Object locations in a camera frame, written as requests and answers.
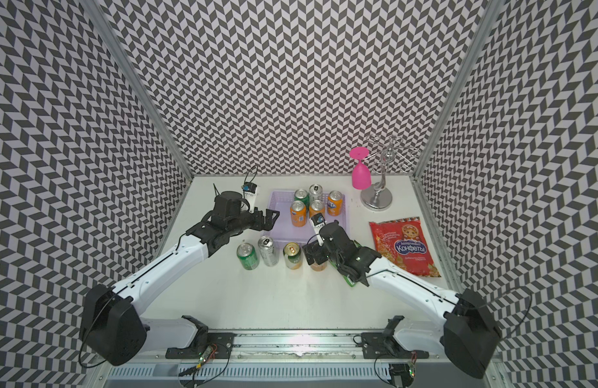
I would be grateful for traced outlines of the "green sprite can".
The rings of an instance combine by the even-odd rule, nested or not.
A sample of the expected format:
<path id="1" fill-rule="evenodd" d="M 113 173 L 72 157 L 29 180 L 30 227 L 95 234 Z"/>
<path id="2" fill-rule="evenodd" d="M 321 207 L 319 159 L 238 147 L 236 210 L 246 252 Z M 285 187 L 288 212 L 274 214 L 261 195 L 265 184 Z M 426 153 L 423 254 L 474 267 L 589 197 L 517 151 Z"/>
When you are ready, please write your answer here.
<path id="1" fill-rule="evenodd" d="M 297 189 L 294 194 L 294 200 L 298 200 L 302 202 L 305 207 L 308 209 L 310 207 L 310 194 L 305 189 Z"/>
<path id="2" fill-rule="evenodd" d="M 237 258 L 245 270 L 254 270 L 258 268 L 260 260 L 254 246 L 248 242 L 243 242 L 237 247 Z"/>

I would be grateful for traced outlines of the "pink plastic wine glass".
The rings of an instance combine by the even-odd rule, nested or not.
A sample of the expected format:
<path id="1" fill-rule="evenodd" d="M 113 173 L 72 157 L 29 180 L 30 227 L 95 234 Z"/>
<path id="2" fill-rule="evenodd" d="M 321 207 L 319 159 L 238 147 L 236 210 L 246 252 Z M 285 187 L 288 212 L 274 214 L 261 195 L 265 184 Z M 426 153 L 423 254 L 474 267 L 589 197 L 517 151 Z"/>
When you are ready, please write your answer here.
<path id="1" fill-rule="evenodd" d="M 370 155 L 370 151 L 363 146 L 352 148 L 349 151 L 349 157 L 357 162 L 352 170 L 352 186 L 357 190 L 365 190 L 372 184 L 372 178 L 369 168 L 365 165 L 365 159 Z"/>

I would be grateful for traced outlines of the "black mounting plate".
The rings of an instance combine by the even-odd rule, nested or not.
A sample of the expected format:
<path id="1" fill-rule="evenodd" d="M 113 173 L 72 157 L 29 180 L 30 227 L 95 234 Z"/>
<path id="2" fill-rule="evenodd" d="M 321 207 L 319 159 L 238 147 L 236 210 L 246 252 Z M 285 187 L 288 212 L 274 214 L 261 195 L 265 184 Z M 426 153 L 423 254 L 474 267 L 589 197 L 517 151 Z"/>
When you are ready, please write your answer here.
<path id="1" fill-rule="evenodd" d="M 183 349 L 170 348 L 166 350 L 165 358 L 169 360 L 196 360 L 211 351 L 216 360 L 229 359 L 234 347 L 236 334 L 230 331 L 214 331 L 207 336 L 197 335 L 192 343 Z"/>
<path id="2" fill-rule="evenodd" d="M 384 336 L 380 332 L 362 332 L 353 337 L 353 342 L 363 353 L 365 359 L 429 359 L 425 351 L 408 351 L 399 345 L 392 337 Z"/>

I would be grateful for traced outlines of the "red candy bag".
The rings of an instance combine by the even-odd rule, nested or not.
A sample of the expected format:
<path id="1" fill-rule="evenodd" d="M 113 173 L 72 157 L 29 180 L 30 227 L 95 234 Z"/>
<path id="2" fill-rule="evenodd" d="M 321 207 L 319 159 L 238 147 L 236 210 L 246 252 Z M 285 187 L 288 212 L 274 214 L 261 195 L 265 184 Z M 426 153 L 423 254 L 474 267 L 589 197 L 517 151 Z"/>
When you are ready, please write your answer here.
<path id="1" fill-rule="evenodd" d="M 440 277 L 428 250 L 420 218 L 371 222 L 375 250 L 391 263 L 415 276 Z"/>

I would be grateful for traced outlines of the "lilac plastic basket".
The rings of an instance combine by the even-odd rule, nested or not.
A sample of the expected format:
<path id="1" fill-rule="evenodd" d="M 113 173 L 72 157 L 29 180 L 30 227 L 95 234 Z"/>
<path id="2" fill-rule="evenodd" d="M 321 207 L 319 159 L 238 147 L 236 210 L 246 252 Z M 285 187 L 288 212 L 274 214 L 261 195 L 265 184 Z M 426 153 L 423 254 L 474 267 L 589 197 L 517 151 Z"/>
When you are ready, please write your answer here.
<path id="1" fill-rule="evenodd" d="M 324 218 L 326 223 L 338 221 L 338 223 L 349 232 L 349 211 L 348 211 L 348 199 L 343 193 L 342 205 L 340 214 L 332 216 L 327 212 L 325 207 Z M 299 243 L 303 245 L 308 242 L 308 239 L 315 234 L 310 221 L 305 226 L 296 227 L 292 224 L 290 207 L 294 202 L 294 190 L 274 190 L 271 192 L 269 197 L 268 208 L 271 210 L 277 210 L 280 212 L 280 216 L 276 221 L 275 226 L 268 235 L 273 239 L 276 247 L 282 249 L 287 243 Z"/>

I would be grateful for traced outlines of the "green gold can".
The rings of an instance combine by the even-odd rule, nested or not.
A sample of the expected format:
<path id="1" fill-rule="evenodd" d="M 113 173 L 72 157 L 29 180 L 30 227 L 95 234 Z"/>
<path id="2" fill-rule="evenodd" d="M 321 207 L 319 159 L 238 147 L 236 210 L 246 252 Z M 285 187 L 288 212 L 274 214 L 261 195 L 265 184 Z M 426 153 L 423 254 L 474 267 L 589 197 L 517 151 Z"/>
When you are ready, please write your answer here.
<path id="1" fill-rule="evenodd" d="M 299 244 L 296 242 L 289 242 L 285 245 L 283 253 L 288 269 L 296 270 L 302 266 L 302 249 Z"/>

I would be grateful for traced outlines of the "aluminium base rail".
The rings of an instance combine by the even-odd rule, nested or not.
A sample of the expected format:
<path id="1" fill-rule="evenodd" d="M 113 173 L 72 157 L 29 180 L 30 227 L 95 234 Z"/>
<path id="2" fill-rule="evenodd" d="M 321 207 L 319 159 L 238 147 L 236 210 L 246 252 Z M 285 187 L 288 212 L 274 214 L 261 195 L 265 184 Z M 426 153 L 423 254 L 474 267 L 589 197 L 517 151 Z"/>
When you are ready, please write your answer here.
<path id="1" fill-rule="evenodd" d="M 145 352 L 125 365 L 101 365 L 85 376 L 86 387 L 393 387 L 405 372 L 414 387 L 510 387 L 493 361 L 485 376 L 467 376 L 445 356 L 433 353 L 386 355 L 376 348 L 379 331 L 222 330 L 213 331 L 216 357 L 169 359 Z"/>

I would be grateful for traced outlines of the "green snack packet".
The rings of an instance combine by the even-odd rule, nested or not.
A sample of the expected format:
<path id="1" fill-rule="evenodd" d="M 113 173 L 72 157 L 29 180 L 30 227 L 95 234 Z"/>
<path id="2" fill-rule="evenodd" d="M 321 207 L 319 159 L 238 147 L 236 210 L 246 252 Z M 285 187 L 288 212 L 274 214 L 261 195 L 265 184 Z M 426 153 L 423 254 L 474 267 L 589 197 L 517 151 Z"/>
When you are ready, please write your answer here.
<path id="1" fill-rule="evenodd" d="M 342 278 L 349 287 L 354 287 L 357 284 L 357 280 L 360 275 L 354 267 L 352 267 L 350 264 L 338 262 L 333 259 L 330 259 L 329 263 L 334 268 L 334 270 L 336 270 L 337 273 L 339 273 L 342 276 Z"/>

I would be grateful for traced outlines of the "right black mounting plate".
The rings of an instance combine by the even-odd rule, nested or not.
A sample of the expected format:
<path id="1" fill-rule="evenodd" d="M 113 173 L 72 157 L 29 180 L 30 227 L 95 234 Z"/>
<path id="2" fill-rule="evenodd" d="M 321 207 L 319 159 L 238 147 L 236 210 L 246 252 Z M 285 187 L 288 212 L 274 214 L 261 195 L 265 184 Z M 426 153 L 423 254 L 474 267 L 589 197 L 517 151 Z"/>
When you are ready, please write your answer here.
<path id="1" fill-rule="evenodd" d="M 429 359 L 425 351 L 408 351 L 399 345 L 392 337 L 384 336 L 380 332 L 362 332 L 353 337 L 353 342 L 363 353 L 365 359 Z"/>

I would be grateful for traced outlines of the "white Monster can back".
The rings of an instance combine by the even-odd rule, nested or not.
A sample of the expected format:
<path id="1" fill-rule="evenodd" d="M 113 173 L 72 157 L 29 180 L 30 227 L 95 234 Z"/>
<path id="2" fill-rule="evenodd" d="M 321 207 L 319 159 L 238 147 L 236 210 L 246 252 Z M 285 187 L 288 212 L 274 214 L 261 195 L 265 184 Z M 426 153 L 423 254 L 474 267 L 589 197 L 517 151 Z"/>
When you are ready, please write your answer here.
<path id="1" fill-rule="evenodd" d="M 323 187 L 319 184 L 312 184 L 309 187 L 310 202 L 316 200 L 322 200 L 323 198 Z"/>

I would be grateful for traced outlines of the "orange fanta can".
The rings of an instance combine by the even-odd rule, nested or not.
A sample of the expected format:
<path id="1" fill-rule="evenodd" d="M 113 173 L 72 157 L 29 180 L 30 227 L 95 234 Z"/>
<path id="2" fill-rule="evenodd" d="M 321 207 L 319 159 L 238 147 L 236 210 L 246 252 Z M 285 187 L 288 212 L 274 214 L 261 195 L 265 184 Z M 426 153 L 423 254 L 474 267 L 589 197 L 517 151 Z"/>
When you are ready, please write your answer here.
<path id="1" fill-rule="evenodd" d="M 327 198 L 327 212 L 332 217 L 338 217 L 342 213 L 344 196 L 339 191 L 331 191 Z"/>
<path id="2" fill-rule="evenodd" d="M 291 223 L 295 227 L 306 225 L 307 208 L 300 200 L 295 200 L 290 206 Z"/>
<path id="3" fill-rule="evenodd" d="M 328 265 L 328 262 L 323 262 L 321 264 L 314 262 L 310 265 L 310 268 L 316 272 L 321 272 L 327 268 L 327 265 Z"/>
<path id="4" fill-rule="evenodd" d="M 313 200 L 310 203 L 310 207 L 309 207 L 309 214 L 310 217 L 312 218 L 313 216 L 315 216 L 316 214 L 324 214 L 325 213 L 325 205 L 321 200 Z"/>

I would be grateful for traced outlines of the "green Sprite can front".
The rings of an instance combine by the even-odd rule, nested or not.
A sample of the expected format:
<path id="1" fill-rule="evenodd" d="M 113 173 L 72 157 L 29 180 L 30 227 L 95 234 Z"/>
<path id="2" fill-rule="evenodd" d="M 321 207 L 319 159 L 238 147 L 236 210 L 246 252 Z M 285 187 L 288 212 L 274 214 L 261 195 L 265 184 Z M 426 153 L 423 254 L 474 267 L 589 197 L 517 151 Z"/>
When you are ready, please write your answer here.
<path id="1" fill-rule="evenodd" d="M 237 247 L 237 258 L 245 270 L 254 270 L 258 268 L 260 260 L 254 246 L 248 242 L 243 242 Z"/>

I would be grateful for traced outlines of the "white monster can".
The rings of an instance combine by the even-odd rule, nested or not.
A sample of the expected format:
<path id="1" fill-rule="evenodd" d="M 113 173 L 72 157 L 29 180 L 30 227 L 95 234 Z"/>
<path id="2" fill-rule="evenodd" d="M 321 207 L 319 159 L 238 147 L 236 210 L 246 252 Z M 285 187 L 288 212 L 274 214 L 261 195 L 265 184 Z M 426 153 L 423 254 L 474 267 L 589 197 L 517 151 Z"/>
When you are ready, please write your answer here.
<path id="1" fill-rule="evenodd" d="M 267 267 L 275 267 L 279 263 L 276 246 L 270 236 L 264 235 L 258 240 L 258 249 L 260 258 Z"/>
<path id="2" fill-rule="evenodd" d="M 309 187 L 310 202 L 316 200 L 322 200 L 323 198 L 323 187 L 319 184 L 312 184 Z"/>

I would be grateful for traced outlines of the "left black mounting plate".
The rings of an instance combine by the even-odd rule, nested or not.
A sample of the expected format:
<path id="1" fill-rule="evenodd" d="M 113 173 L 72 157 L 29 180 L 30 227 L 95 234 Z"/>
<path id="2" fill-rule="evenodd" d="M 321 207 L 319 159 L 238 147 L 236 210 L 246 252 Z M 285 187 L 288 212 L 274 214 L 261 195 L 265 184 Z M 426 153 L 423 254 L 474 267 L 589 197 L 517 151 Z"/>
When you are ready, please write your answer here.
<path id="1" fill-rule="evenodd" d="M 234 347 L 236 334 L 230 331 L 214 331 L 207 336 L 197 335 L 192 343 L 183 349 L 170 348 L 166 350 L 165 358 L 169 360 L 196 360 L 211 351 L 216 360 L 229 359 Z"/>

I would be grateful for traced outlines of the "chrome glass holder stand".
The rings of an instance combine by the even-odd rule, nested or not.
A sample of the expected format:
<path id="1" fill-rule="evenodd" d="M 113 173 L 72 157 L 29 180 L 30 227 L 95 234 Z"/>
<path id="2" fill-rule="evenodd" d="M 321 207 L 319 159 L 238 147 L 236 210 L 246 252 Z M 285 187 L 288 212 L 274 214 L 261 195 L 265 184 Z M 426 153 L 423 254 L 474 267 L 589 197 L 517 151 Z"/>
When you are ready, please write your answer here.
<path id="1" fill-rule="evenodd" d="M 402 173 L 412 174 L 415 171 L 415 160 L 419 155 L 418 147 L 404 139 L 402 135 L 390 137 L 378 145 L 378 149 L 368 153 L 363 162 L 375 161 L 379 167 L 380 181 L 371 184 L 360 193 L 362 204 L 373 211 L 387 210 L 393 201 L 393 196 L 386 187 L 386 178 L 397 163 L 402 164 Z"/>

